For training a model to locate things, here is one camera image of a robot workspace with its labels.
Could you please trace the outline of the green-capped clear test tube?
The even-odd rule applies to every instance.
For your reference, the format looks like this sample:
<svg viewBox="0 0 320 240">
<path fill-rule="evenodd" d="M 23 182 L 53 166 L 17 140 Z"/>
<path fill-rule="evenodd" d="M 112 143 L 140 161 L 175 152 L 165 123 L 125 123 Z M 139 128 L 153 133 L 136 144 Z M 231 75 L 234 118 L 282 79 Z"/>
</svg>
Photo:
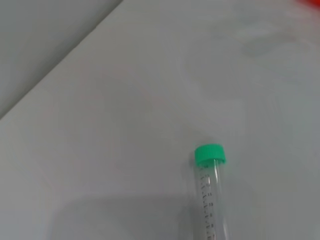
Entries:
<svg viewBox="0 0 320 240">
<path fill-rule="evenodd" d="M 194 151 L 194 163 L 205 240 L 229 240 L 221 186 L 221 168 L 226 163 L 224 148 L 213 143 L 201 145 Z"/>
</svg>

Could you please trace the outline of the orange plastic test tube rack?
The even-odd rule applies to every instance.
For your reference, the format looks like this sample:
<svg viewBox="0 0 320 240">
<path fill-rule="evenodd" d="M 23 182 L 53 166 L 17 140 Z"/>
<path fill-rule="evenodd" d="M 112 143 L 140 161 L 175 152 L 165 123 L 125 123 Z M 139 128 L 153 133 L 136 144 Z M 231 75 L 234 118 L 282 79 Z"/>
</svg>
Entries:
<svg viewBox="0 0 320 240">
<path fill-rule="evenodd" d="M 320 13 L 320 0 L 296 0 L 296 2 L 309 10 Z"/>
</svg>

